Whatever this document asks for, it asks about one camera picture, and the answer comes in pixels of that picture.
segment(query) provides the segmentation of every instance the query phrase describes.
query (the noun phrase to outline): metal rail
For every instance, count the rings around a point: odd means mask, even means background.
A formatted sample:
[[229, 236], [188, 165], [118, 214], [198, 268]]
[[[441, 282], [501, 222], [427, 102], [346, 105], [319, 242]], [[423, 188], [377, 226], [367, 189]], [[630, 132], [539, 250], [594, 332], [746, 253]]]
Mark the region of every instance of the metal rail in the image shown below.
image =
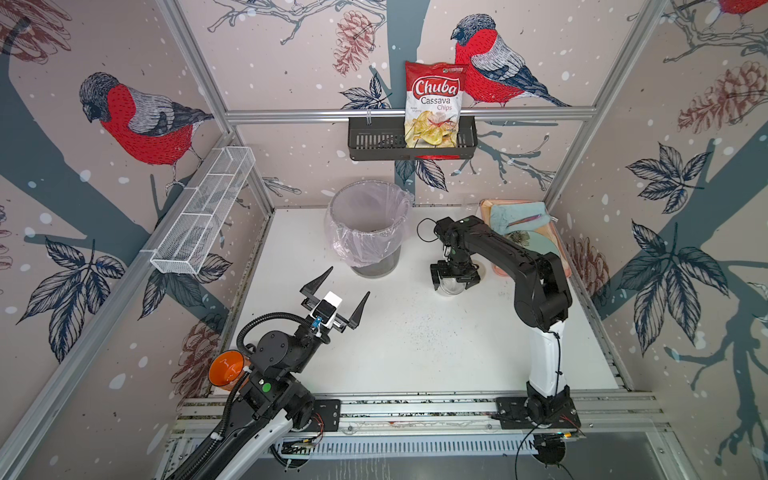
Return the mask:
[[[509, 107], [463, 108], [462, 115], [477, 121], [588, 121], [595, 107]], [[315, 124], [348, 121], [350, 117], [403, 117], [401, 108], [385, 110], [232, 110], [226, 113], [230, 125]]]

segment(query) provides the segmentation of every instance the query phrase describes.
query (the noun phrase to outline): bird illustration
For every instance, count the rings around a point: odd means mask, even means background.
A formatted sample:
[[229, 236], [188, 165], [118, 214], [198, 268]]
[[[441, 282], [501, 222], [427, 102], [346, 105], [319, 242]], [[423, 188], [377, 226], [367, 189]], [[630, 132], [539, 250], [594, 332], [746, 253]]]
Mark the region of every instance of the bird illustration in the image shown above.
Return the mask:
[[559, 107], [568, 105], [551, 96], [533, 76], [525, 60], [504, 43], [496, 23], [484, 13], [468, 15], [456, 25], [456, 64], [468, 65], [465, 91], [475, 99], [502, 107], [512, 98], [539, 97]]
[[739, 23], [741, 24], [741, 27], [739, 27], [737, 31], [742, 31], [752, 29], [752, 25], [744, 24], [744, 15], [757, 7], [765, 5], [768, 3], [768, 0], [693, 0], [692, 2], [680, 6], [678, 10], [693, 7], [694, 5], [703, 2], [717, 3], [716, 8], [720, 9], [718, 13], [715, 14], [715, 18], [710, 23], [710, 26], [706, 27], [704, 30], [712, 30], [715, 22], [717, 22], [717, 19], [720, 18], [723, 13], [730, 13], [731, 15], [739, 15]]
[[106, 131], [133, 158], [149, 165], [170, 165], [176, 180], [176, 162], [192, 152], [192, 137], [197, 127], [214, 116], [196, 108], [184, 107], [164, 95], [145, 94], [120, 83], [115, 77], [97, 72], [80, 87], [80, 102], [88, 121], [98, 119]]

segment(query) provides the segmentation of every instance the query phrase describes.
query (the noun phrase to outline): light blue cloth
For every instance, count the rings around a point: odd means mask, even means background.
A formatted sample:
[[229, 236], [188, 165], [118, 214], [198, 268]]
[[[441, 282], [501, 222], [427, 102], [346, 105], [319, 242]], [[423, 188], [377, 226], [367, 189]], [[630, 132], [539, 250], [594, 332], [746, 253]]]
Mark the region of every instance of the light blue cloth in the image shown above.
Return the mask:
[[[539, 217], [524, 222], [510, 225], [525, 218]], [[491, 228], [496, 233], [506, 235], [516, 230], [536, 230], [543, 227], [551, 217], [547, 214], [544, 202], [527, 202], [525, 204], [494, 205], [491, 207]]]

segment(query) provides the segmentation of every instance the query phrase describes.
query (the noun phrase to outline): patterned wall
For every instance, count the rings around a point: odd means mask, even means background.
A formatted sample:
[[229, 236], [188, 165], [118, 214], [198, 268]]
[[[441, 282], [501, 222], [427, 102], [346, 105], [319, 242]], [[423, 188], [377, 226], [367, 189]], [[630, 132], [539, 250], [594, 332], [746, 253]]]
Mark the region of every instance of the patterned wall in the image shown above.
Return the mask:
[[[220, 132], [153, 2], [1, 0], [0, 41], [5, 441]], [[28, 478], [151, 475], [262, 220], [244, 191], [199, 276], [150, 278]]]
[[553, 212], [705, 479], [768, 475], [763, 3], [669, 7]]
[[[483, 101], [489, 94], [509, 98], [507, 106], [591, 105], [643, 1], [557, 0], [525, 8], [494, 0], [181, 5], [227, 107], [269, 110], [403, 108], [404, 62], [472, 62], [490, 48], [469, 39], [472, 25], [480, 22], [485, 34], [498, 36], [494, 55], [500, 71], [512, 66], [510, 58], [525, 66], [504, 81], [467, 80], [465, 106], [499, 106]], [[270, 154], [259, 165], [263, 176], [277, 179], [267, 181], [276, 205], [323, 205], [330, 197], [321, 192], [333, 194], [362, 177], [394, 180], [417, 203], [455, 204], [472, 195], [542, 199], [579, 125], [480, 123], [480, 147], [471, 164], [419, 160], [365, 168], [349, 165], [345, 124], [240, 131], [248, 144]], [[327, 166], [320, 170], [320, 164]]]

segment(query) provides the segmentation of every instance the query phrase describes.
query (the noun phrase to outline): trash can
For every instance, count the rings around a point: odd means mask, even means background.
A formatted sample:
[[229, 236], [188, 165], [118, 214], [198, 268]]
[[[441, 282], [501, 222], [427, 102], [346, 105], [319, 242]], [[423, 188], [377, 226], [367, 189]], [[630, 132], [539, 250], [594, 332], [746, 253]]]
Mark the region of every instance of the trash can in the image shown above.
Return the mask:
[[385, 276], [400, 258], [412, 203], [411, 194], [385, 181], [361, 180], [347, 185], [328, 205], [328, 241], [360, 276]]

